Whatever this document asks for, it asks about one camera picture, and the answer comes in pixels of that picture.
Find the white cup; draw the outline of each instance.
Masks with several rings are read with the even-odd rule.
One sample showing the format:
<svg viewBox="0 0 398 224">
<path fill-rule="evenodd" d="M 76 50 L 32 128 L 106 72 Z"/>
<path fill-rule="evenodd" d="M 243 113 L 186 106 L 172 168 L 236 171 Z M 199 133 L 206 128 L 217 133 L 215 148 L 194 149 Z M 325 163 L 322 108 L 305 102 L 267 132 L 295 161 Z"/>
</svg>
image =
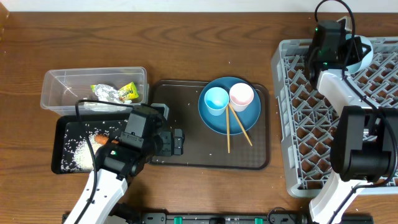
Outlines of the white cup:
<svg viewBox="0 0 398 224">
<path fill-rule="evenodd" d="M 246 83 L 237 83 L 229 90 L 229 102 L 236 112 L 244 111 L 253 99 L 253 89 Z"/>
</svg>

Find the yellow packet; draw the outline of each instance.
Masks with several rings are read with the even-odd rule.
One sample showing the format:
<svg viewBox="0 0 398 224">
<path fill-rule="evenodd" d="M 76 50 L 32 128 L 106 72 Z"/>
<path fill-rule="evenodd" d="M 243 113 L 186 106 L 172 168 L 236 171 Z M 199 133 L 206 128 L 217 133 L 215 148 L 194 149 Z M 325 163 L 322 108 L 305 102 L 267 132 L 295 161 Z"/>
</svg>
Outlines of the yellow packet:
<svg viewBox="0 0 398 224">
<path fill-rule="evenodd" d="M 133 82 L 120 88 L 120 90 L 118 90 L 118 93 L 119 93 L 119 99 L 122 101 L 133 100 L 135 98 L 138 98 L 139 96 L 137 92 L 137 87 Z"/>
</svg>

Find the blue plate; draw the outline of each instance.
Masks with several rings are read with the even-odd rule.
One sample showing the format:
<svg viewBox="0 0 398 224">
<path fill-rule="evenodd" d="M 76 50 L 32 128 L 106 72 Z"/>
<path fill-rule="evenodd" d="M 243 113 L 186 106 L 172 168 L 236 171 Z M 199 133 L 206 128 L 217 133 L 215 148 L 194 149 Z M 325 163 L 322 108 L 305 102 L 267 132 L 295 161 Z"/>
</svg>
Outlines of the blue plate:
<svg viewBox="0 0 398 224">
<path fill-rule="evenodd" d="M 205 104 L 205 93 L 207 92 L 207 90 L 213 87 L 224 88 L 229 93 L 231 87 L 237 83 L 248 84 L 247 82 L 245 82 L 240 78 L 223 77 L 223 78 L 218 78 L 207 84 L 207 86 L 200 93 L 199 102 L 198 102 L 200 117 L 210 129 L 212 129 L 217 133 L 226 134 L 226 112 L 224 111 L 224 113 L 219 116 L 211 115 Z M 238 116 L 239 120 L 241 121 L 246 131 L 254 126 L 254 124 L 259 119 L 261 113 L 261 103 L 259 95 L 257 94 L 257 91 L 254 88 L 253 91 L 254 91 L 254 99 L 250 103 L 250 105 L 244 111 L 236 112 L 236 115 Z M 229 111 L 229 134 L 234 135 L 241 133 L 242 129 L 241 127 L 239 127 L 239 124 L 236 121 L 234 114 L 232 114 L 232 112 Z"/>
</svg>

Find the wooden table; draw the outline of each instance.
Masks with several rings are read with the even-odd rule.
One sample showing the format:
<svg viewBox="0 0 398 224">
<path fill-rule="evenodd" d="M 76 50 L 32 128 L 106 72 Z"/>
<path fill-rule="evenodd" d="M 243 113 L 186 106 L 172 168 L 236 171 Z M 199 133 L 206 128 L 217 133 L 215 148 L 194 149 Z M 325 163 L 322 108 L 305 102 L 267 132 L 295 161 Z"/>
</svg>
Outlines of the wooden table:
<svg viewBox="0 0 398 224">
<path fill-rule="evenodd" d="M 358 34 L 398 34 L 398 14 L 355 16 Z M 311 38 L 315 26 L 312 13 L 12 12 L 0 42 L 0 223 L 60 223 L 87 181 L 87 174 L 50 170 L 59 115 L 40 108 L 47 70 L 142 66 L 151 85 L 236 75 L 263 84 L 273 96 L 271 57 L 279 42 Z M 271 97 L 272 159 L 265 170 L 148 165 L 124 201 L 169 212 L 307 209 L 309 199 L 292 198 L 285 189 L 277 111 Z M 348 211 L 394 223 L 397 206 L 398 195 L 360 196 Z"/>
</svg>

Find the wooden chopstick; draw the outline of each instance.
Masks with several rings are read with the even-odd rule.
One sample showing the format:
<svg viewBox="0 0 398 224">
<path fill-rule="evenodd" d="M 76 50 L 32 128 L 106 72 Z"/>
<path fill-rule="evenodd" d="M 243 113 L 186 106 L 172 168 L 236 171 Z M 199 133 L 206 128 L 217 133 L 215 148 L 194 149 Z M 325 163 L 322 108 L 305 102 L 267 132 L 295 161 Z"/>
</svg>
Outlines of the wooden chopstick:
<svg viewBox="0 0 398 224">
<path fill-rule="evenodd" d="M 229 153 L 229 108 L 226 108 L 226 138 L 228 141 L 228 153 Z"/>
<path fill-rule="evenodd" d="M 241 121 L 239 120 L 238 116 L 236 115 L 234 108 L 232 108 L 231 103 L 228 103 L 228 106 L 229 106 L 229 108 L 231 108 L 231 111 L 232 111 L 232 113 L 234 114 L 234 116 L 235 116 L 235 118 L 236 118 L 236 121 L 238 122 L 239 126 L 241 127 L 241 129 L 242 129 L 242 131 L 243 131 L 243 134 L 246 136 L 246 139 L 248 139 L 249 144 L 250 144 L 251 146 L 253 146 L 253 144 L 251 144 L 251 141 L 250 141 L 250 139 L 249 139 L 248 134 L 246 133 L 246 131 L 245 131 L 244 128 L 243 128 L 243 125 L 242 125 Z"/>
</svg>

